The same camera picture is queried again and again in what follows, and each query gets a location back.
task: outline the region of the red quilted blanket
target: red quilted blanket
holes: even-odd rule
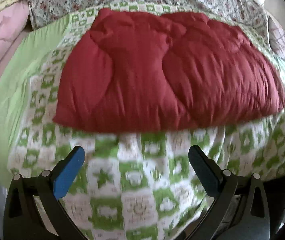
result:
[[[275,68],[238,26],[102,9],[64,66],[54,121],[90,132],[180,130],[284,107]]]

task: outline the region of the metal bolt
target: metal bolt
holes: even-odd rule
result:
[[[260,175],[259,175],[258,173],[254,173],[254,174],[253,174],[253,177],[254,177],[255,179],[260,179]]]
[[[49,170],[45,170],[45,171],[43,171],[43,172],[41,173],[41,175],[42,175],[43,177],[48,177],[48,176],[50,175],[50,171],[49,171]]]
[[[230,170],[223,170],[223,174],[225,175],[225,176],[231,176],[231,171]]]
[[[20,179],[20,174],[16,174],[15,176],[13,176],[13,180],[18,180]]]

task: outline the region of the light green sheet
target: light green sheet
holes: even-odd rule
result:
[[[17,140],[29,93],[28,77],[33,76],[65,35],[69,16],[29,33],[0,78],[0,184],[9,187],[12,174],[7,169],[8,155]]]

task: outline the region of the green and white quilt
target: green and white quilt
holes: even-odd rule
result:
[[[158,15],[200,12],[145,3],[107,6]],[[199,145],[220,168],[237,175],[256,172],[268,180],[285,174],[285,109],[246,124],[176,132],[88,134],[53,123],[64,63],[100,8],[70,14],[59,44],[39,61],[41,64],[34,64],[32,74],[26,75],[23,94],[27,103],[7,158],[7,170],[12,175],[39,175],[80,145],[85,150],[85,164],[62,199],[79,229],[95,240],[163,240],[174,239],[208,207],[206,193],[188,161],[191,145]],[[266,49],[263,38],[253,28],[240,27],[273,63],[285,85],[285,62]]]

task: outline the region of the blue gripper pad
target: blue gripper pad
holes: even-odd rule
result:
[[[53,182],[53,195],[57,200],[67,194],[71,184],[74,182],[81,169],[81,166],[84,164],[84,157],[84,149],[76,146],[69,153],[67,158],[61,161],[64,168]]]

